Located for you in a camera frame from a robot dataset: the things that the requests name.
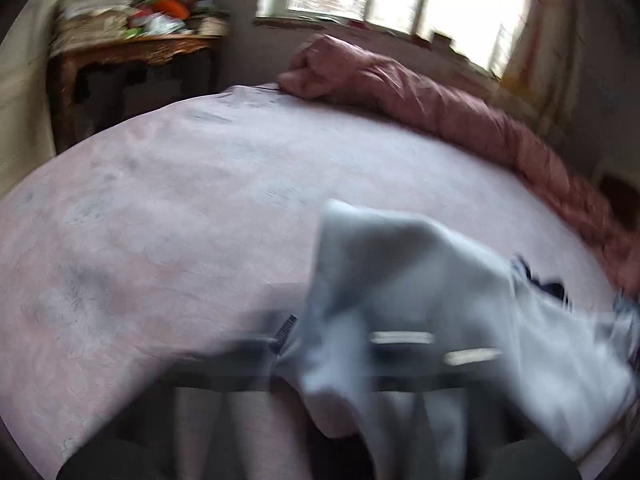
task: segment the white wall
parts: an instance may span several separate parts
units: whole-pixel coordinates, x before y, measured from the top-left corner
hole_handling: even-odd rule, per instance
[[[29,0],[0,44],[0,196],[55,154],[46,67],[56,1]]]

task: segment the ornate wooden table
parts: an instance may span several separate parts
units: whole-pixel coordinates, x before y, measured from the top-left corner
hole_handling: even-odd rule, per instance
[[[64,50],[49,61],[47,92],[51,105],[53,137],[58,153],[84,139],[76,131],[73,108],[76,95],[76,78],[80,69],[93,63],[123,64],[143,61],[149,66],[169,63],[177,54],[192,54],[208,50],[210,53],[209,81],[206,88],[191,91],[184,97],[214,93],[220,66],[221,36],[144,36],[132,40],[117,40],[80,46]]]

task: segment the pink bedspread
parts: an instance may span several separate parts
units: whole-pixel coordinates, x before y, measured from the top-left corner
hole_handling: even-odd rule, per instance
[[[562,277],[577,308],[611,308],[584,243],[495,164],[379,114],[275,90],[176,103],[81,142],[0,201],[0,416],[44,479],[148,356],[220,345],[270,284],[307,283],[331,198],[425,214]],[[311,478],[292,402],[240,397],[250,477]],[[190,454],[207,442],[194,440]]]
[[[616,286],[627,294],[640,292],[640,235],[624,230],[586,179],[502,111],[394,59],[324,35],[301,47],[278,82],[284,91],[305,99],[325,97],[381,110],[508,168],[575,229]]]

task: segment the white cloth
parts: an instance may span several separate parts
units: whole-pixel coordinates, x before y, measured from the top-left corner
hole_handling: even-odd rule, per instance
[[[377,478],[386,480],[409,402],[406,394],[371,391],[369,335],[430,332],[449,351],[497,348],[501,388],[576,458],[636,398],[630,367],[597,326],[562,309],[498,254],[428,218],[331,202],[306,310],[276,373],[298,389],[324,434],[360,432]],[[458,394],[429,395],[436,438],[450,436],[460,426]],[[449,411],[433,409],[446,404]],[[453,478],[464,453],[449,444],[440,446],[440,466]]]

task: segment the window frame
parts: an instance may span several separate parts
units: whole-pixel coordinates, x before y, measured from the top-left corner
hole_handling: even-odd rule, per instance
[[[267,12],[263,13],[263,15],[267,15],[275,18],[290,18],[290,19],[308,18],[309,20],[315,19],[315,20],[319,20],[327,23],[341,23],[344,20],[348,20],[351,22],[363,23],[370,30],[375,30],[383,34],[392,35],[407,41],[412,41],[417,39],[418,41],[429,42],[429,40],[427,40],[425,37],[420,36],[418,34],[418,28],[420,27],[420,22],[422,21],[422,14],[426,7],[425,5],[426,0],[416,1],[414,16],[412,18],[412,26],[409,32],[403,32],[402,30],[397,30],[391,27],[385,27],[383,25],[372,23],[369,20],[371,0],[366,0],[366,3],[364,5],[363,15],[359,18],[349,18],[346,16],[339,16],[336,14],[329,14],[327,12],[316,12],[311,10],[293,10],[293,9],[289,9],[289,1],[290,0],[268,0],[267,2],[263,2],[261,6],[263,8],[266,8],[267,10]],[[495,39],[494,50],[492,51],[492,54],[490,56],[488,67],[476,65],[471,60],[468,60],[469,63],[478,67],[483,72],[490,74],[494,78],[497,77],[493,71],[493,68],[494,68],[493,65],[496,57],[498,56],[499,40],[500,40],[500,31],[498,32],[498,35]]]
[[[370,1],[366,0],[364,5],[363,15],[359,18],[348,18],[345,16],[339,16],[336,14],[329,14],[328,12],[315,12],[311,10],[293,10],[289,9],[289,1],[290,0],[272,0],[270,5],[270,15],[278,18],[295,18],[297,16],[304,16],[306,18],[322,18],[324,20],[330,22],[339,22],[340,20],[352,20],[356,22],[366,23],[366,25],[374,30],[379,30],[380,32],[391,32],[395,36],[401,36],[410,38],[412,36],[418,36],[418,27],[420,26],[420,20],[422,19],[422,12],[424,10],[424,1],[425,0],[417,0],[415,5],[415,14],[412,19],[411,30],[409,32],[403,32],[402,30],[396,30],[394,28],[385,27],[383,25],[377,25],[369,21],[369,9],[370,9]]]

